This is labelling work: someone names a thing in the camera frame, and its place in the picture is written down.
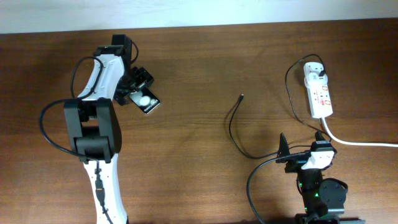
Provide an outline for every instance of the wooden table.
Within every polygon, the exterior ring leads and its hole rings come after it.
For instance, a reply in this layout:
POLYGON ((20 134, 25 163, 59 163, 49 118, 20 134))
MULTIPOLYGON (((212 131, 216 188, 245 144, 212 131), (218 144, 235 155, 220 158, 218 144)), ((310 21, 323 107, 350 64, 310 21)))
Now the wooden table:
MULTIPOLYGON (((306 54, 321 55, 327 67, 335 136, 397 142, 397 19, 0 35, 0 223, 96 221, 82 164, 45 141, 38 118, 47 103, 70 96, 78 59, 120 33, 138 44, 136 65, 153 74, 151 89, 162 100, 149 116, 115 104, 130 223, 255 220, 246 181, 264 160, 237 151, 227 115, 244 93, 233 133, 253 155, 276 151, 281 132, 291 145, 314 141, 314 131, 294 119, 284 86, 288 67, 306 54)), ((80 68, 76 92, 91 70, 92 62, 80 68)), ((298 115, 320 127, 310 116, 302 66, 289 85, 298 115)), ((62 106, 48 112, 45 128, 69 147, 62 106)), ((398 149, 333 145, 338 154, 324 175, 349 185, 344 217, 397 223, 398 149)), ((304 212, 295 178, 282 164, 256 174, 252 197, 266 220, 304 212)))

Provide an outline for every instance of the white plastic casing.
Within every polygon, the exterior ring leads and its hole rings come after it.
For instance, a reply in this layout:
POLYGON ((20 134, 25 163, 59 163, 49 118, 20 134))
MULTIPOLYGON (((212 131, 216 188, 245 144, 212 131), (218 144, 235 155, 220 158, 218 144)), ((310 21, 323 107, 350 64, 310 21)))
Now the white plastic casing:
MULTIPOLYGON (((120 78, 124 74, 123 60, 120 56, 113 54, 103 54, 97 57, 104 65, 103 71, 99 77, 97 86, 89 97, 84 98, 83 101, 98 100, 99 98, 112 99, 116 86, 120 78)), ((90 92, 91 87, 94 85, 98 72, 100 71, 100 63, 94 60, 94 69, 91 73, 90 79, 79 96, 84 96, 90 92)))
MULTIPOLYGON (((105 189, 105 208, 108 209, 108 215, 111 221, 114 224, 126 224, 127 213, 123 207, 119 189, 118 157, 119 154, 113 155, 109 164, 105 163, 104 160, 99 161, 99 168, 101 169, 99 174, 101 175, 101 180, 105 189)), ((96 166, 96 161, 88 161, 88 164, 84 164, 93 190, 95 208, 97 211, 97 224, 109 224, 95 194, 96 166)))
POLYGON ((307 62, 304 65, 304 84, 307 87, 313 118, 325 118, 333 113, 328 88, 328 76, 320 77, 323 65, 318 62, 307 62))
POLYGON ((323 169, 331 163, 334 155, 333 151, 311 152, 311 157, 301 169, 323 169))

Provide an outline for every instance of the white wall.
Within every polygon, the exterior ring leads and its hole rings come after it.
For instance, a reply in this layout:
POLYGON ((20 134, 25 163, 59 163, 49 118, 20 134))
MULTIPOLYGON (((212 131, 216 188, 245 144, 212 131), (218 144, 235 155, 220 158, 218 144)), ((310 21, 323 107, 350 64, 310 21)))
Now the white wall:
POLYGON ((398 17, 398 0, 0 0, 0 33, 398 17))

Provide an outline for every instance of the electrical outlet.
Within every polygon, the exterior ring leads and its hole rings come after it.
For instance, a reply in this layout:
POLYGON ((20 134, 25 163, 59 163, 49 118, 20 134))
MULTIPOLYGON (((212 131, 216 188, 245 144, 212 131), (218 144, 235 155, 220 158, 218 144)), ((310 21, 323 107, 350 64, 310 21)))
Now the electrical outlet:
POLYGON ((308 100, 313 118, 326 118, 333 113, 328 88, 328 76, 320 77, 323 65, 318 62, 307 62, 304 65, 304 84, 307 87, 308 100))

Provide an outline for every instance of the white cable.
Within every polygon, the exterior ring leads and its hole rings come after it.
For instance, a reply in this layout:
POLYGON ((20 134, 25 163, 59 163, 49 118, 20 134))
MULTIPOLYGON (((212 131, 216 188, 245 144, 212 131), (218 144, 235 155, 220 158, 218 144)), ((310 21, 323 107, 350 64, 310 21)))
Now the white cable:
POLYGON ((398 147, 398 144, 390 144, 390 143, 371 143, 371 142, 347 142, 347 141, 342 141, 336 137, 334 137, 334 135, 332 135, 332 133, 330 132, 328 125, 326 124, 326 120, 325 118, 321 118, 322 121, 322 125, 323 128, 325 128, 326 133, 328 133, 328 135, 335 140, 338 143, 342 143, 342 144, 347 144, 347 145, 352 145, 352 146, 385 146, 385 147, 398 147))

